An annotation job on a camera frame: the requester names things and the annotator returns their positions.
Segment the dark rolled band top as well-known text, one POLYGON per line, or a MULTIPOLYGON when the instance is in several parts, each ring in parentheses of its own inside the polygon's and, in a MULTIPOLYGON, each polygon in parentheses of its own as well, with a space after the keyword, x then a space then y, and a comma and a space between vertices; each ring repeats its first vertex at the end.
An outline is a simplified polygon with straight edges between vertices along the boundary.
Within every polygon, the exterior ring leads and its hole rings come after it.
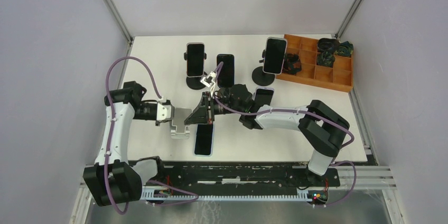
POLYGON ((337 39, 321 38, 317 42, 318 52, 334 53, 340 46, 340 42, 337 39))

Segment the black right phone stand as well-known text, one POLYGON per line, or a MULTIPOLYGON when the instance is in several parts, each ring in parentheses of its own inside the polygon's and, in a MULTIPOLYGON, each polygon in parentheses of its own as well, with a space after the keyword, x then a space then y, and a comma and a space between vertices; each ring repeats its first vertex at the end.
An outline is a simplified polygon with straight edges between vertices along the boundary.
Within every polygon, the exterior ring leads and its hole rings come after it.
POLYGON ((262 66, 256 67, 251 78, 256 85, 259 86, 269 86, 275 80, 275 75, 278 73, 279 65, 277 59, 272 59, 271 55, 267 55, 267 51, 262 52, 262 60, 259 62, 263 63, 262 66))

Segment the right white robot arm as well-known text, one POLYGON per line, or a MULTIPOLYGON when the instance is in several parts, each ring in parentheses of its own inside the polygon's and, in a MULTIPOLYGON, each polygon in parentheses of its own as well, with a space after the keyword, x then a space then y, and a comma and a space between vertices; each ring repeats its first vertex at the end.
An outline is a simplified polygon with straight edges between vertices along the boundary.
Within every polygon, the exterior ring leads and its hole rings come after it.
POLYGON ((326 180, 326 172, 347 146, 344 141, 350 124, 328 105, 312 100, 309 105, 281 108, 255 102, 246 85, 202 93, 199 104, 184 120, 185 125, 212 124, 217 115, 238 114, 248 129, 286 129, 301 132, 314 148, 305 171, 308 184, 318 186, 326 180))

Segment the aluminium frame rail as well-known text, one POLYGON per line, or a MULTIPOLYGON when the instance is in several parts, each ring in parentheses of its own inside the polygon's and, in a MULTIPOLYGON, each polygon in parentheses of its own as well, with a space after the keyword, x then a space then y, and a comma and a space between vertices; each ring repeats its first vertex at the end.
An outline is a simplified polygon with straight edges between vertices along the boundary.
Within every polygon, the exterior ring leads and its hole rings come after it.
POLYGON ((280 187, 317 189, 389 189, 395 188, 390 168, 342 164, 330 167, 319 178, 294 162, 169 162, 160 175, 163 182, 177 188, 228 184, 275 184, 280 187))

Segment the orange wooden divided tray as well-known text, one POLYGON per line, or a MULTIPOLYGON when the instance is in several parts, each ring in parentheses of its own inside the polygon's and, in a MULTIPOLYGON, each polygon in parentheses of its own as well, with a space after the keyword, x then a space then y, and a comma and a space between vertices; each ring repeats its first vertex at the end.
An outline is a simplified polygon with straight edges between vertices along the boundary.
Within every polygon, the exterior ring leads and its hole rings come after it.
POLYGON ((296 74, 283 72, 276 78, 279 80, 301 83, 342 92, 350 92, 353 88, 353 58, 335 55, 332 67, 317 64, 318 39, 285 34, 287 53, 298 55, 299 61, 294 67, 301 66, 296 74))

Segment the black phone stand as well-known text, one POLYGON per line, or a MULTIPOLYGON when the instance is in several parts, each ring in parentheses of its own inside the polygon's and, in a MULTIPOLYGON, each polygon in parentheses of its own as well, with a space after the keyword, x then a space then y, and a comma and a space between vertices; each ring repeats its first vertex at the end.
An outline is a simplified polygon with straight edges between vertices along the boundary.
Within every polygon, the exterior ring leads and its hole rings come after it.
MULTIPOLYGON (((184 55, 184 60, 187 61, 187 58, 188 58, 187 52, 185 52, 183 55, 184 55)), ((203 60, 205 61, 206 59, 207 59, 207 54, 204 53, 203 60)), ((202 76, 200 76, 200 77, 186 77, 186 79, 185 79, 186 85, 190 89, 193 89, 193 90, 201 90, 201 89, 205 88, 206 86, 203 83, 200 82, 201 77, 202 76)))
POLYGON ((272 59, 271 55, 267 55, 267 51, 262 52, 262 60, 259 62, 263 63, 262 66, 256 67, 251 78, 256 85, 259 86, 269 86, 275 80, 275 75, 278 73, 279 65, 277 59, 272 59))

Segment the black smartphone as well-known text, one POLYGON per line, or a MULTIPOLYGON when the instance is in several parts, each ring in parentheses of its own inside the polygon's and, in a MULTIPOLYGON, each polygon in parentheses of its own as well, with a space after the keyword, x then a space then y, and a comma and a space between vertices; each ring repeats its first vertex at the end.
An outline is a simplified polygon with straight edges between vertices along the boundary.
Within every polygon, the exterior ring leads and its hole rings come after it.
POLYGON ((217 78, 220 88, 229 88, 235 84, 235 57, 233 54, 217 55, 217 65, 223 62, 221 71, 217 78))

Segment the black left phone stand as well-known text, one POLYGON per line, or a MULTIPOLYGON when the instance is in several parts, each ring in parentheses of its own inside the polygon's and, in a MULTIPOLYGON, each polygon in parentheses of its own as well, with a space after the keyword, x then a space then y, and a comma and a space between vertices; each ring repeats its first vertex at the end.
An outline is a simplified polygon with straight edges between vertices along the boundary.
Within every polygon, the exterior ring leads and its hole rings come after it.
MULTIPOLYGON (((187 58, 188 58, 187 52, 185 52, 183 55, 184 55, 184 60, 187 61, 187 58)), ((204 53, 203 60, 205 61, 206 59, 207 59, 207 54, 204 53)), ((200 76, 200 77, 186 77, 186 79, 185 79, 186 85, 190 89, 193 89, 193 90, 201 90, 201 89, 205 88, 206 86, 203 83, 200 82, 201 77, 202 76, 200 76)))

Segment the silver folding phone stand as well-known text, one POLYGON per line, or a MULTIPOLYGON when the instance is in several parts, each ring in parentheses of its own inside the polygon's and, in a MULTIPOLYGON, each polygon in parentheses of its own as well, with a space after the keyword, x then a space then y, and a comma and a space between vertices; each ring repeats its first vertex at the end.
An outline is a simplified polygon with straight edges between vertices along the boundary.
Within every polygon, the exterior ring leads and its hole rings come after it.
POLYGON ((170 121, 170 136, 172 139, 188 139, 189 126, 184 121, 190 116, 192 109, 174 108, 173 119, 170 121))

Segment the dark rolled band right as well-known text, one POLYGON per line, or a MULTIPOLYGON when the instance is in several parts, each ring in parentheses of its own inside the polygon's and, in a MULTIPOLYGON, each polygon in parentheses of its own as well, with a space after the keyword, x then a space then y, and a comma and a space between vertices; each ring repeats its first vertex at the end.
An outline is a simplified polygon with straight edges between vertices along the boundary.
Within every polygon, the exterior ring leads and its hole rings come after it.
POLYGON ((340 43, 334 55, 350 58, 352 57, 353 51, 354 51, 354 45, 349 41, 345 41, 340 43))

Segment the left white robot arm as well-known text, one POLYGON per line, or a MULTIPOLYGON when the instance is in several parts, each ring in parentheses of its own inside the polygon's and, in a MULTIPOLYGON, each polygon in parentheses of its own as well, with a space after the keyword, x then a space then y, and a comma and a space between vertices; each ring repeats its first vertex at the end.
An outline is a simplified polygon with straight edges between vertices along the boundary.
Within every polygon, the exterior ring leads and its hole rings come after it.
POLYGON ((146 102, 143 100, 146 92, 136 81, 128 81, 121 89, 105 96, 104 138, 94 165, 83 172, 85 184, 99 206, 137 201, 147 181, 157 186, 166 179, 158 156, 143 158, 134 165, 128 161, 132 121, 150 120, 158 126, 174 117, 174 107, 169 100, 146 102))

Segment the dark rolled band middle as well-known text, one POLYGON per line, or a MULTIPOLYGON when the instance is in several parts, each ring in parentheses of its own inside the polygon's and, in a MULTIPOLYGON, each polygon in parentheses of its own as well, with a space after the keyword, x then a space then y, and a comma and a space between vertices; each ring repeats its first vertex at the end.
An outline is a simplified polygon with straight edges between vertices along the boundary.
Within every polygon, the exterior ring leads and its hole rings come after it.
POLYGON ((328 51, 318 53, 316 56, 316 64, 318 66, 333 68, 334 62, 335 62, 334 54, 328 51))

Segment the smartphone lying near right arm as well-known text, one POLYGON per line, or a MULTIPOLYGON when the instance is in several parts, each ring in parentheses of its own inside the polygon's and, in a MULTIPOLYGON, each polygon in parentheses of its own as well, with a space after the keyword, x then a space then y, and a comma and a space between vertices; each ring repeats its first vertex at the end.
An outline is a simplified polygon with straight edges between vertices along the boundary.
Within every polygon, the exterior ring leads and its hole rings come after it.
POLYGON ((253 94, 254 104, 251 108, 252 113, 259 113, 264 105, 270 106, 274 95, 274 89, 269 87, 257 87, 253 94))

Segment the light blue smartphone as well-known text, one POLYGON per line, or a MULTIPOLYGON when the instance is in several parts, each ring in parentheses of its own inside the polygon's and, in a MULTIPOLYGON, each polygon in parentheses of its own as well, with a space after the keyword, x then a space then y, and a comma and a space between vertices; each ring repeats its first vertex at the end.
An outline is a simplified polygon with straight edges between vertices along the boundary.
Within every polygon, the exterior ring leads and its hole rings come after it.
POLYGON ((195 137, 194 154, 210 156, 212 154, 214 125, 198 125, 195 137))

